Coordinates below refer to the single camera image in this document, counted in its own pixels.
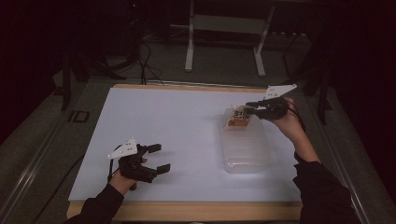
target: white tag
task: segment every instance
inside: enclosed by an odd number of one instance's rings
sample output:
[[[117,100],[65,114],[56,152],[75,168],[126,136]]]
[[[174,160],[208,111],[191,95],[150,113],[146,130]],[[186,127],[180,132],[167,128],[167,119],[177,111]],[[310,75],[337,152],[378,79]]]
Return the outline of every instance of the white tag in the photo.
[[[134,138],[128,140],[124,145],[118,147],[107,158],[112,160],[115,158],[125,157],[129,155],[134,155],[137,153],[136,140]]]
[[[292,91],[297,88],[296,84],[286,86],[272,86],[268,87],[267,92],[264,95],[264,100],[273,99],[285,94],[288,91]]]

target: black mechanical hand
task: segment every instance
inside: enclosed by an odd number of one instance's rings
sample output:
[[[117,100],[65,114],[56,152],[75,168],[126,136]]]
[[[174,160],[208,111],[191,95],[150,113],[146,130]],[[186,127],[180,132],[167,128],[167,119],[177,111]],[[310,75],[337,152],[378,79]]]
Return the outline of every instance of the black mechanical hand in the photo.
[[[245,108],[245,113],[256,115],[259,119],[281,119],[288,113],[289,105],[285,98],[278,97],[259,102],[248,102],[246,105],[253,108]]]
[[[161,174],[168,173],[171,169],[171,164],[166,164],[157,167],[156,170],[142,166],[143,155],[161,150],[161,145],[156,144],[148,147],[137,146],[137,153],[134,155],[122,157],[119,159],[119,169],[122,176],[128,179],[134,179],[151,183],[152,180]],[[130,190],[136,189],[136,184],[131,186]]]

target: table leg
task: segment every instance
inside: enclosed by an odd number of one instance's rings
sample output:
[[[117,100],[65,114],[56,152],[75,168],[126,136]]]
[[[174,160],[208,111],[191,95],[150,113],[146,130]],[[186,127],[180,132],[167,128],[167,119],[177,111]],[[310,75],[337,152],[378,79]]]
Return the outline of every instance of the table leg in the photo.
[[[186,65],[184,70],[186,72],[190,72],[192,70],[192,59],[194,56],[194,1],[190,2],[190,26],[189,26],[189,46],[187,48],[187,57],[186,57]]]
[[[268,29],[270,27],[271,19],[274,16],[275,7],[272,6],[270,12],[268,13],[267,21],[262,27],[261,39],[260,43],[257,47],[253,48],[254,59],[256,60],[257,71],[259,73],[259,77],[265,76],[264,65],[262,64],[262,46],[264,45],[265,37],[268,35]]]

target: wooden table edge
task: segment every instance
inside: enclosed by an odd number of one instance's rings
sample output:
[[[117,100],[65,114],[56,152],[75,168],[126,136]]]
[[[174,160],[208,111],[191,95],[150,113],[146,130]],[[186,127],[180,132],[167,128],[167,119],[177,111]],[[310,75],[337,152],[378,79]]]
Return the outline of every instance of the wooden table edge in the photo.
[[[84,202],[71,202],[70,218]],[[298,221],[303,205],[290,203],[124,202],[115,221]]]
[[[230,91],[230,92],[257,92],[265,93],[266,89],[244,87],[216,87],[216,86],[178,86],[178,85],[136,85],[116,84],[113,88],[125,89],[150,89],[150,90],[176,90],[176,91]]]

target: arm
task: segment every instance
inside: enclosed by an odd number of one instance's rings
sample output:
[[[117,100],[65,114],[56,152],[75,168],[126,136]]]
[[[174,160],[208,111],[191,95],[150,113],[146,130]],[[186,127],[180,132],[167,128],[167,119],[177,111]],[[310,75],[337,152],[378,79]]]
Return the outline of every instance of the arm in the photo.
[[[295,111],[292,99],[286,100]],[[360,223],[351,206],[349,189],[321,164],[298,117],[288,111],[285,117],[272,122],[289,138],[302,159],[295,165],[297,177],[293,179],[303,202],[300,223]]]
[[[117,171],[103,191],[95,198],[87,199],[81,213],[64,224],[111,223],[122,204],[123,196],[135,183],[135,180],[125,178]]]
[[[289,102],[289,107],[295,110],[293,100],[290,98],[286,98],[286,100]],[[306,136],[298,117],[294,113],[288,111],[286,116],[282,119],[271,121],[293,143],[296,153],[301,159],[304,161],[320,162],[317,152],[314,150],[314,147]]]

